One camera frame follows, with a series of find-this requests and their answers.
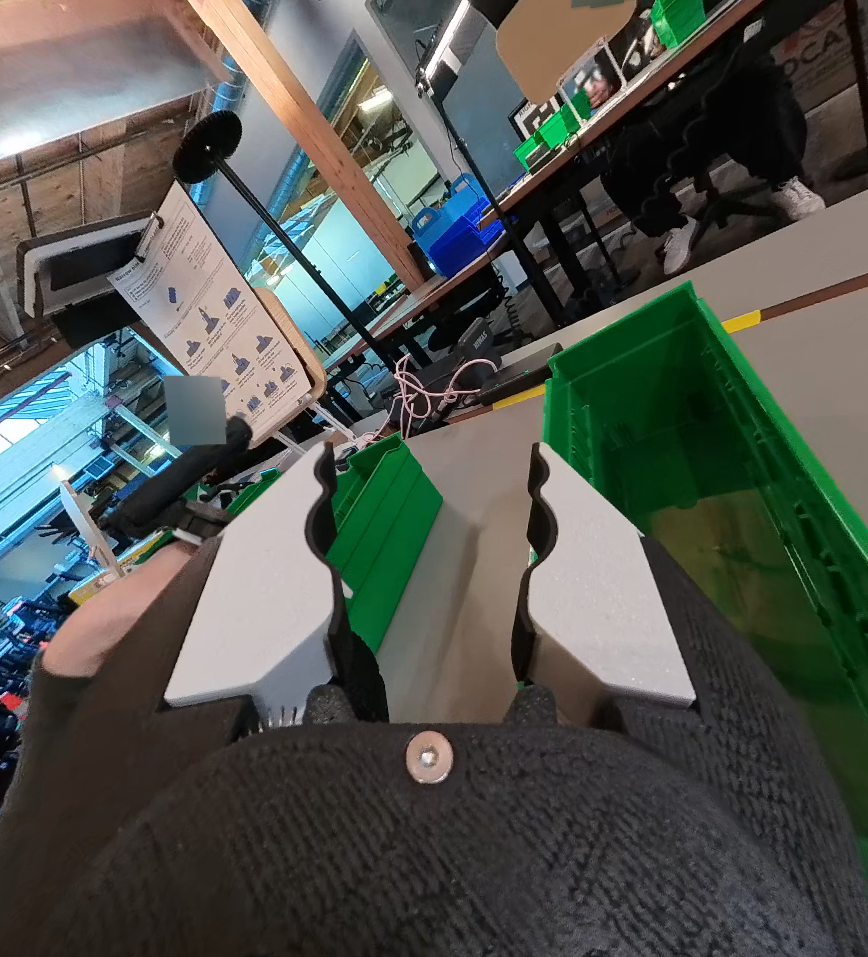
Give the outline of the black labelled box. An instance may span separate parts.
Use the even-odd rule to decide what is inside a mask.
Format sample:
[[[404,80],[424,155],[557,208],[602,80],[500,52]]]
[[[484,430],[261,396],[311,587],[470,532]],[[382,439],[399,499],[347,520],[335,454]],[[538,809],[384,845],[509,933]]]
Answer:
[[[434,361],[424,372],[437,377],[453,374],[467,365],[473,369],[481,369],[478,375],[487,375],[486,370],[497,370],[502,365],[502,357],[498,352],[494,334],[486,319],[476,319],[460,336],[457,343],[451,347],[447,355]]]

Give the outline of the person's left hand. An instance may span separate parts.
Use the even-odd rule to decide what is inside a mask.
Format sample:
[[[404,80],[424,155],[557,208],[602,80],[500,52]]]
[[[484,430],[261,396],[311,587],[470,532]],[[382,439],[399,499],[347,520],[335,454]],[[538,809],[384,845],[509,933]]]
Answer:
[[[195,553],[192,544],[170,543],[127,577],[88,600],[66,620],[41,653],[42,670],[60,677],[95,676],[117,644]]]

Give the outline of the wooden backing board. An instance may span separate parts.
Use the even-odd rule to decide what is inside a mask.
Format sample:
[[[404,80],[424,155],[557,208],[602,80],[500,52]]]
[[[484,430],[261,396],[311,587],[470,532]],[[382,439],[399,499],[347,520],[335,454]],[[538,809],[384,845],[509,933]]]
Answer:
[[[256,448],[264,441],[273,438],[283,428],[297,418],[301,412],[320,414],[321,400],[327,390],[328,375],[318,355],[315,354],[310,342],[303,332],[296,326],[286,308],[277,296],[267,288],[253,287],[256,298],[261,307],[271,317],[272,322],[287,343],[294,358],[300,362],[305,376],[308,378],[308,389],[300,398],[295,400],[295,408],[288,412],[279,413],[274,424],[254,428],[250,448]]]

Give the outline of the long wooden work table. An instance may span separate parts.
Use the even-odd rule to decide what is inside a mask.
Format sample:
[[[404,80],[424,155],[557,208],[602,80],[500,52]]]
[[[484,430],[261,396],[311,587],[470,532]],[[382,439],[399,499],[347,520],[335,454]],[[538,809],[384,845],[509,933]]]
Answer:
[[[504,233],[485,253],[450,279],[436,275],[416,292],[399,296],[384,312],[367,323],[369,335],[376,341],[388,340],[411,321],[438,310],[441,303],[455,290],[466,291],[481,274],[492,272],[494,260],[511,248],[511,238]]]

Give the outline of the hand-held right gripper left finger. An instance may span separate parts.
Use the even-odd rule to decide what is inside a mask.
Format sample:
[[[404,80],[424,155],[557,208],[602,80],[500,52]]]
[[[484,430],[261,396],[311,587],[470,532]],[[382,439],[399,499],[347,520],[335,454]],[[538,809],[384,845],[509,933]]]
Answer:
[[[220,535],[164,699],[173,708],[245,697],[304,709],[334,673],[345,610],[328,562],[336,539],[333,446],[320,441]]]

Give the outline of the bright window wall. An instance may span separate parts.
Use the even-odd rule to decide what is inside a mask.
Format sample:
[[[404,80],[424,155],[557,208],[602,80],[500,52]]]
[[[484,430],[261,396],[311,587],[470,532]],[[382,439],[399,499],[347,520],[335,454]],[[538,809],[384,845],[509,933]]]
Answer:
[[[170,463],[168,360],[124,330],[79,350],[0,401],[0,599],[61,578],[78,539],[65,533],[66,481],[97,503]]]

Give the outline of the studio light on stand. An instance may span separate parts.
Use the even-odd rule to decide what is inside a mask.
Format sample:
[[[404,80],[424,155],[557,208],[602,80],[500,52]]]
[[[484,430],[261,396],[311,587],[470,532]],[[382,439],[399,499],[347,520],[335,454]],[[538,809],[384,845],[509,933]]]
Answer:
[[[459,169],[475,174],[498,201],[523,176],[514,156],[522,143],[512,115],[523,93],[502,62],[497,32],[471,2],[433,2],[440,19],[418,63]]]

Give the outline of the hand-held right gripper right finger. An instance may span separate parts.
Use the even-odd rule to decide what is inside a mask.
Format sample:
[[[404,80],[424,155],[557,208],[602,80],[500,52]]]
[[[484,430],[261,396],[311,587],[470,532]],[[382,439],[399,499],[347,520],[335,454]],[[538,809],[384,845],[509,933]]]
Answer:
[[[531,449],[527,492],[516,679],[549,689],[567,722],[594,722],[618,699],[690,709],[696,692],[643,534],[546,442]]]

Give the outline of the person's left forearm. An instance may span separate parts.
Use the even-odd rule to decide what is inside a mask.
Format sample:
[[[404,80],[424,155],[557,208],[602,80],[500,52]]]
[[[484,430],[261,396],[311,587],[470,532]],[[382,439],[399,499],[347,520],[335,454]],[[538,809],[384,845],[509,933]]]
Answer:
[[[190,759],[162,731],[167,681],[36,664],[0,815],[0,955],[183,955],[161,818]]]

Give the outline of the black charger box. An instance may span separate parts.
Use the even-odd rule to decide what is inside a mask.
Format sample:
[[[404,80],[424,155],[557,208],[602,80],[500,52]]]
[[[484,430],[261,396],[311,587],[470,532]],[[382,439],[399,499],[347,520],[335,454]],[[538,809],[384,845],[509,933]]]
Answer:
[[[562,346],[555,342],[490,374],[474,396],[475,404],[493,406],[516,394],[543,386],[552,376],[549,361],[561,351]]]

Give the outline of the white framed monitor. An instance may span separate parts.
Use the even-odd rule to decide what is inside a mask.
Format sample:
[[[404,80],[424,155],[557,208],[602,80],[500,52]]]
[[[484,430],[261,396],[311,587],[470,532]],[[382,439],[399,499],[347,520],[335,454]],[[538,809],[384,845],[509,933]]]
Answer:
[[[44,319],[113,291],[108,276],[133,259],[153,213],[129,213],[22,240],[15,264],[19,307]]]

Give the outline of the fiducial marker sign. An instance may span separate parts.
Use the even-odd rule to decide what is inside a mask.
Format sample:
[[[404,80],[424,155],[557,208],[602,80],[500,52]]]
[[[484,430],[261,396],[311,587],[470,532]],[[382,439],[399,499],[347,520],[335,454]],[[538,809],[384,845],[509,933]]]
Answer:
[[[525,142],[533,137],[537,130],[562,108],[562,105],[559,97],[542,103],[526,100],[521,102],[509,113],[509,122],[519,141]]]

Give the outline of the black tripod stand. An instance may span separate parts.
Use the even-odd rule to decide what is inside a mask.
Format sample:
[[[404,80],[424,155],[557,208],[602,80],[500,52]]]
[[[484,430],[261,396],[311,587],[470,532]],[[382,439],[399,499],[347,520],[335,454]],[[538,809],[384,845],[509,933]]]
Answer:
[[[177,148],[173,169],[175,178],[183,185],[196,185],[219,173],[236,193],[253,209],[264,225],[284,245],[287,253],[301,266],[308,278],[328,298],[342,317],[352,326],[362,341],[391,372],[396,372],[396,363],[384,346],[367,329],[366,325],[347,307],[336,290],[328,283],[319,269],[308,259],[284,228],[274,219],[260,199],[233,171],[228,159],[235,153],[242,136],[242,125],[237,113],[216,111],[208,114],[185,135]]]

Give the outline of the cardboard box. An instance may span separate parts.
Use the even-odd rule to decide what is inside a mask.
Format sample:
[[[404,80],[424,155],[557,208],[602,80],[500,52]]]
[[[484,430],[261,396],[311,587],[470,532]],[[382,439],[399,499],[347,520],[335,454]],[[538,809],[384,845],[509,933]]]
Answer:
[[[855,80],[842,3],[833,3],[772,51],[792,90],[809,112],[847,90]]]

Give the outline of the printed instruction sheet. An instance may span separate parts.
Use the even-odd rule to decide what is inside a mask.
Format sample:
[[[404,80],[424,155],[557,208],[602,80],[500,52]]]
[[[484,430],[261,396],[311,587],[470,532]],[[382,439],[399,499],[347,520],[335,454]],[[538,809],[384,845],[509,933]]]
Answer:
[[[183,373],[220,380],[227,416],[252,431],[307,391],[300,362],[181,183],[108,281]]]

